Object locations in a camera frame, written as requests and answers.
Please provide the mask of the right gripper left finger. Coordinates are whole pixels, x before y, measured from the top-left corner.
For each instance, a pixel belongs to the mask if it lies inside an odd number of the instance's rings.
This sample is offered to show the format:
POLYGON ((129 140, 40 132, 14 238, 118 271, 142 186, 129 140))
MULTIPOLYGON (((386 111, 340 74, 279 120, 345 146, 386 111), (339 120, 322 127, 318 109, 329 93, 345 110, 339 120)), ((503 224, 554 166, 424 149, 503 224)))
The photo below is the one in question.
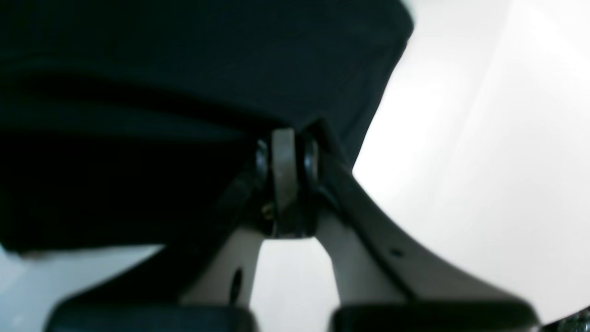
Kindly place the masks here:
POLYGON ((268 144, 257 141, 253 159, 215 204, 213 244, 196 277, 181 292, 181 304, 248 307, 260 248, 275 225, 269 157, 268 144))

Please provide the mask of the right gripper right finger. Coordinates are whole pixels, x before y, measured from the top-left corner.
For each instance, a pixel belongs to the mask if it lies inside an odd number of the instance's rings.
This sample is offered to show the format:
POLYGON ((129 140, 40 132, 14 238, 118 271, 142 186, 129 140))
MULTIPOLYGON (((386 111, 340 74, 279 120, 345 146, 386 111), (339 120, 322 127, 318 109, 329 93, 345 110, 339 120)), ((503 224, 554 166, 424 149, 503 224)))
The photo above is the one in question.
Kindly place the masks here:
POLYGON ((322 122, 272 131, 275 236, 317 239, 342 305, 525 302, 423 247, 377 206, 322 122))

